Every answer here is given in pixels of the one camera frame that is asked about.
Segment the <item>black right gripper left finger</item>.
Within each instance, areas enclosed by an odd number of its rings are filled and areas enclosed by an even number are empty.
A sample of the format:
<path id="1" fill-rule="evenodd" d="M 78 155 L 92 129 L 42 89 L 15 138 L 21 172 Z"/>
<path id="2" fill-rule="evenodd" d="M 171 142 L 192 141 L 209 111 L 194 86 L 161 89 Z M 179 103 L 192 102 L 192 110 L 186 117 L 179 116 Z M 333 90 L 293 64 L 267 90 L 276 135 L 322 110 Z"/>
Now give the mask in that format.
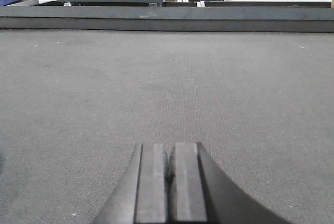
<path id="1" fill-rule="evenodd" d="M 162 144 L 137 144 L 119 184 L 93 223 L 167 223 Z"/>

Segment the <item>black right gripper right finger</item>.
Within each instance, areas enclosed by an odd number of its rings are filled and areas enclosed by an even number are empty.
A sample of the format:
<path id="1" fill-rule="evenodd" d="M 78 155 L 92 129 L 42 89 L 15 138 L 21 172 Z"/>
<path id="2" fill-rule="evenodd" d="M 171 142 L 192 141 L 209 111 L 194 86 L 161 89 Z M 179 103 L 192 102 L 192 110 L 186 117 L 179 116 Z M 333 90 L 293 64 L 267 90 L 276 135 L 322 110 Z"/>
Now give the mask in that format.
<path id="1" fill-rule="evenodd" d="M 237 186 L 201 143 L 176 143 L 169 169 L 171 223 L 287 223 Z"/>

